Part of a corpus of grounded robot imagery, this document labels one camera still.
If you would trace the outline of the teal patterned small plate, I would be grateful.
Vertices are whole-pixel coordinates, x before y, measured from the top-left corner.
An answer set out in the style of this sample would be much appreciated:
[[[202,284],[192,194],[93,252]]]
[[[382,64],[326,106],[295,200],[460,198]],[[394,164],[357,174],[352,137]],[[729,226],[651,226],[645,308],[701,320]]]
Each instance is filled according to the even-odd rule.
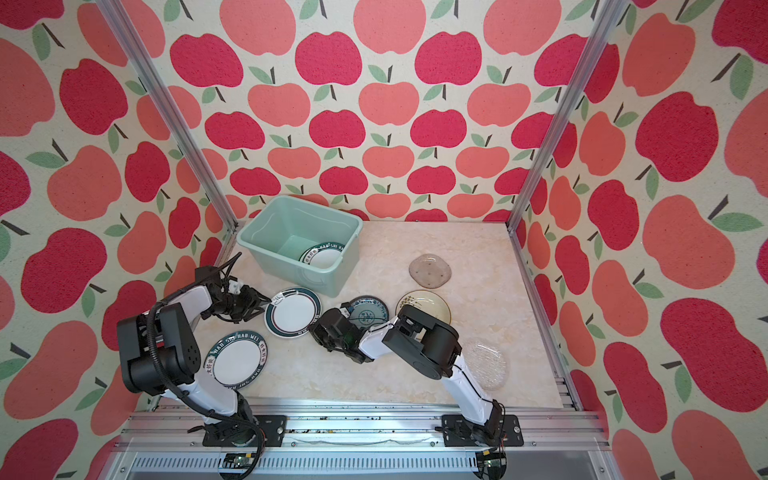
[[[386,304],[370,295],[361,295],[351,300],[347,311],[350,321],[361,329],[385,324],[390,318]]]

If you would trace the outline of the white plate dark green rim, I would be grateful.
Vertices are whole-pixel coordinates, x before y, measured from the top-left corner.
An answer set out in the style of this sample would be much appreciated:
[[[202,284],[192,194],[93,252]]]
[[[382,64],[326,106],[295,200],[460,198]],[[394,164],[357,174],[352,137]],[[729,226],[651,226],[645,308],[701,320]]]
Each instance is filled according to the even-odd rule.
[[[295,287],[276,294],[267,305],[265,324],[275,336],[292,339],[305,335],[319,319],[322,303],[309,289]]]

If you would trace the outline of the white plate lettered rim front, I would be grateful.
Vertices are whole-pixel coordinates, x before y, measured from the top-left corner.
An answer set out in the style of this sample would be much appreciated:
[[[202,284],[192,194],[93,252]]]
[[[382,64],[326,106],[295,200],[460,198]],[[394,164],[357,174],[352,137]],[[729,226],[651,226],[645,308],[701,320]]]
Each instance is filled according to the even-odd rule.
[[[251,330],[230,333],[208,351],[203,366],[220,384],[240,390],[261,374],[268,361],[265,338]]]

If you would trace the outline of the white plate red-green lettered rim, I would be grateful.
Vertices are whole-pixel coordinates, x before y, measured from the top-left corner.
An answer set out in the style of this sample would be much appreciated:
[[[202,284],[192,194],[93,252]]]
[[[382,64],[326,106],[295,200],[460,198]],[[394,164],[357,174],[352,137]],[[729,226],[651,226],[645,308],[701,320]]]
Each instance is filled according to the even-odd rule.
[[[299,261],[319,269],[332,267],[342,256],[344,244],[338,242],[324,242],[308,248],[299,258]]]

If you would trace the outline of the cream plate with plant drawing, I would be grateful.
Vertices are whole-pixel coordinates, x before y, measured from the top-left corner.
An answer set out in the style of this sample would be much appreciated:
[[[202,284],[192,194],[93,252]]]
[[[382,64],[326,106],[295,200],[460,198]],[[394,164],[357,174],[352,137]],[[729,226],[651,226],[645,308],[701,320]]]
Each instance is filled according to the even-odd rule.
[[[430,290],[414,290],[406,293],[397,303],[396,312],[404,306],[411,305],[417,309],[451,324],[452,315],[448,303],[437,293]]]

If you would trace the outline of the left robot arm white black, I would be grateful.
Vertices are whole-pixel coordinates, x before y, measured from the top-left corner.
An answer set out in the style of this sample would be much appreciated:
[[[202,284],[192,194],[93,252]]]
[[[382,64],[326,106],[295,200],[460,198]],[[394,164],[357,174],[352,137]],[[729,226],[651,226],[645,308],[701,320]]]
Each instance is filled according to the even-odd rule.
[[[121,375],[130,392],[174,398],[207,424],[256,424],[242,395],[203,370],[191,326],[210,317],[238,324],[265,312],[271,298],[234,277],[234,263],[196,268],[193,282],[118,323]]]

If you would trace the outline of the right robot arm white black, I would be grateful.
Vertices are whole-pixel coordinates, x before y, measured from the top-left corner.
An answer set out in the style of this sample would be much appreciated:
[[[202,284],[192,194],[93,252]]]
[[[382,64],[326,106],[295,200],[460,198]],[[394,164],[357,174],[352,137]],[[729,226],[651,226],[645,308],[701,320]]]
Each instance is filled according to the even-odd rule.
[[[502,445],[504,408],[487,396],[470,371],[459,333],[449,324],[406,305],[387,323],[363,330],[340,307],[323,313],[309,333],[325,350],[341,352],[357,364],[398,356],[423,376],[440,381],[451,394],[463,417],[464,425],[454,429],[460,438],[477,445]]]

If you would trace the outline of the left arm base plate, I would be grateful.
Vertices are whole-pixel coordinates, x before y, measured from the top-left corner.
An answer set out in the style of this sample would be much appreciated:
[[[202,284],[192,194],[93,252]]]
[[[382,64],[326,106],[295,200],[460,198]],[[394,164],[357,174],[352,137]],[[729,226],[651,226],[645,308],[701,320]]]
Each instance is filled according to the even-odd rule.
[[[251,420],[234,418],[204,424],[204,447],[280,447],[286,433],[285,415],[257,415]]]

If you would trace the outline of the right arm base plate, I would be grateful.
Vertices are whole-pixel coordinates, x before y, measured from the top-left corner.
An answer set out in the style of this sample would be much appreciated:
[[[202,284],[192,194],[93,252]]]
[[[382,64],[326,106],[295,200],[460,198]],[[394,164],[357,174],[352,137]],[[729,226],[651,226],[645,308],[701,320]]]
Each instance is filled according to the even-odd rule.
[[[443,415],[436,430],[446,447],[522,447],[525,444],[519,419],[515,415],[490,419],[488,425],[469,422],[461,415]]]

